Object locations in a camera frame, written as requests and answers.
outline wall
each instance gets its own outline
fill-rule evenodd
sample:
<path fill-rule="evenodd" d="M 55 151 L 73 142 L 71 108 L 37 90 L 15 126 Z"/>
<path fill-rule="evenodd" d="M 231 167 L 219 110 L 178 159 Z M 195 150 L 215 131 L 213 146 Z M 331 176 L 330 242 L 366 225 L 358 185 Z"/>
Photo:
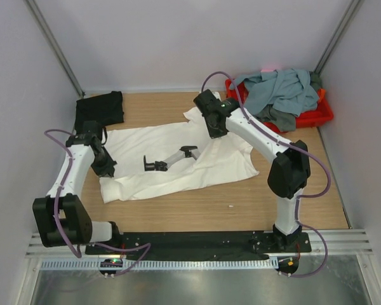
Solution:
<path fill-rule="evenodd" d="M 381 0 L 364 2 L 323 79 L 335 112 L 322 128 L 331 165 L 381 264 Z"/>
<path fill-rule="evenodd" d="M 217 70 L 314 69 L 349 0 L 37 3 L 84 90 L 137 92 L 198 89 Z"/>
<path fill-rule="evenodd" d="M 0 1 L 0 304 L 13 304 L 31 233 L 63 153 L 43 135 L 72 129 L 76 94 L 21 0 Z"/>

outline metal pole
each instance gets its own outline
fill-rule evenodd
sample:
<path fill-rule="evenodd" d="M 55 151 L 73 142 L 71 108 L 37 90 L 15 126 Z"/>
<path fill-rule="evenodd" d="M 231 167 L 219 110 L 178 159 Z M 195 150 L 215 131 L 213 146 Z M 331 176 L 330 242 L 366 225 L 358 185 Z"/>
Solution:
<path fill-rule="evenodd" d="M 39 9 L 37 3 L 35 2 L 35 0 L 24 0 L 24 3 L 27 5 L 32 16 L 34 17 L 35 21 L 37 22 L 38 27 L 41 29 L 42 33 L 44 34 L 44 37 L 46 38 L 48 44 L 50 45 L 50 48 L 54 52 L 54 54 L 57 57 L 60 65 L 62 66 L 62 68 L 65 71 L 66 75 L 68 76 L 70 82 L 72 83 L 73 87 L 75 88 L 75 91 L 77 92 L 77 94 L 80 97 L 83 97 L 84 91 L 82 90 L 81 85 L 77 81 L 75 74 L 73 73 L 72 69 L 70 68 L 70 65 L 68 64 L 68 61 L 66 60 L 64 53 L 62 52 L 61 48 L 59 47 L 59 44 L 57 43 L 54 35 L 52 34 L 50 27 L 46 23 L 46 20 L 45 20 L 43 14 L 41 13 L 41 10 Z"/>
<path fill-rule="evenodd" d="M 325 51 L 322 54 L 322 57 L 320 58 L 314 70 L 315 73 L 322 74 L 325 65 L 327 64 L 327 62 L 329 61 L 329 58 L 331 57 L 331 54 L 336 49 L 337 44 L 343 38 L 343 35 L 345 34 L 346 30 L 349 28 L 350 23 L 352 22 L 353 18 L 356 16 L 363 2 L 364 0 L 352 0 L 350 2 L 349 7 L 346 9 L 340 23 L 338 24 L 335 32 L 333 33 L 333 36 L 331 37 Z"/>

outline gray floor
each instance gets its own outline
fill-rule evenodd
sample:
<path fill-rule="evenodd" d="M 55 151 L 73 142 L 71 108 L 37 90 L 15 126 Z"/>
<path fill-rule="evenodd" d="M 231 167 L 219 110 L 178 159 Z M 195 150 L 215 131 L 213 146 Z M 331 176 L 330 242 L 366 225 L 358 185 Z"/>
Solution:
<path fill-rule="evenodd" d="M 298 272 L 315 269 L 321 260 L 302 257 Z M 99 274 L 41 271 L 32 304 L 371 304 L 355 256 L 332 256 L 322 272 L 304 279 L 268 269 L 132 272 L 94 280 Z M 59 291 L 75 288 L 72 293 Z"/>

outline floor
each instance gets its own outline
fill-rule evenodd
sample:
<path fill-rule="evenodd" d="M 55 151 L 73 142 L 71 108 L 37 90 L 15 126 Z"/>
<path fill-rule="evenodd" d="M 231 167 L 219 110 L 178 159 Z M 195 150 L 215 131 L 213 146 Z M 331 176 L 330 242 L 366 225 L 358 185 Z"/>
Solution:
<path fill-rule="evenodd" d="M 124 95 L 124 120 L 108 130 L 156 126 L 186 121 L 183 112 L 194 107 L 196 92 L 136 93 Z M 328 164 L 317 128 L 304 128 L 285 135 L 292 141 L 303 140 L 309 151 Z M 114 221 L 120 231 L 239 231 L 272 229 L 276 201 L 267 185 L 270 164 L 253 151 L 251 159 L 260 171 L 256 177 L 205 189 L 136 201 L 104 204 L 100 184 L 92 170 L 83 187 L 82 202 L 92 220 Z M 312 175 L 305 194 L 324 189 L 326 176 L 311 162 Z M 301 221 L 318 229 L 347 229 L 342 203 L 333 181 L 321 198 L 303 199 Z"/>

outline black cloth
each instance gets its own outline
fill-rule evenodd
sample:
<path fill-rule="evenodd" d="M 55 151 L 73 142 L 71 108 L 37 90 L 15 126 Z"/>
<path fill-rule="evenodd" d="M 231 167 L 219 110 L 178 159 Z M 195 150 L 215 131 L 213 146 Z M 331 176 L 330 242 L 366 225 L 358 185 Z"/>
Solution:
<path fill-rule="evenodd" d="M 76 101 L 75 129 L 81 133 L 85 121 L 96 121 L 102 127 L 124 122 L 123 95 L 120 91 Z"/>

